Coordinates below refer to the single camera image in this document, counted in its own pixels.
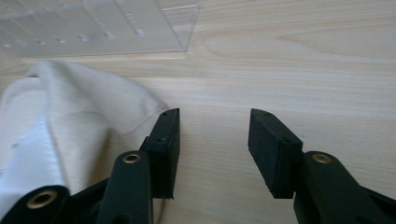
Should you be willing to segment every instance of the white cloth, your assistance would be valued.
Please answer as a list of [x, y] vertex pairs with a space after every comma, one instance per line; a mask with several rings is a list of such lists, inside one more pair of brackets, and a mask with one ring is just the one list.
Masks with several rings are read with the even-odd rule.
[[109, 177], [116, 157], [138, 150], [166, 109], [130, 79], [36, 63], [0, 104], [0, 219], [33, 189], [63, 185], [74, 194]]

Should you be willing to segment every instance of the fabric fold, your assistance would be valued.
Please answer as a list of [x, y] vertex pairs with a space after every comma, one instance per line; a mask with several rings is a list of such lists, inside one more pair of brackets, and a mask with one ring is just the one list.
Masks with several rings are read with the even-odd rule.
[[33, 189], [64, 185], [74, 194], [109, 177], [117, 156], [138, 150], [166, 109], [128, 78], [36, 63], [0, 104], [0, 217]]

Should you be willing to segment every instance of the wood grain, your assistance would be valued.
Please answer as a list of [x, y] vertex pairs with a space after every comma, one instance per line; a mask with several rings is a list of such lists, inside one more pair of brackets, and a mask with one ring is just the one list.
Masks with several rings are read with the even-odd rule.
[[[141, 83], [181, 109], [161, 223], [297, 223], [248, 153], [250, 108], [396, 199], [396, 2], [203, 0], [186, 53], [58, 58]], [[1, 85], [35, 60], [1, 56]]]

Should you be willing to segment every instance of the white towel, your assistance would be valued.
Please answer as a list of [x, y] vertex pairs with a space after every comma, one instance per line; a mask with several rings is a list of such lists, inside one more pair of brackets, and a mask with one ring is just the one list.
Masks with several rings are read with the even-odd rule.
[[109, 177], [116, 157], [138, 150], [166, 109], [125, 77], [36, 63], [0, 104], [0, 219], [33, 189], [63, 185], [74, 194]]

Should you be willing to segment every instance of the clear plastic tray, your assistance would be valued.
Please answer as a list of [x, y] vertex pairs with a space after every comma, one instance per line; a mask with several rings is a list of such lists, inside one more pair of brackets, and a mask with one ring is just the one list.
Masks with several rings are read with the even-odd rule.
[[185, 51], [199, 7], [156, 0], [0, 0], [0, 50], [19, 57]]

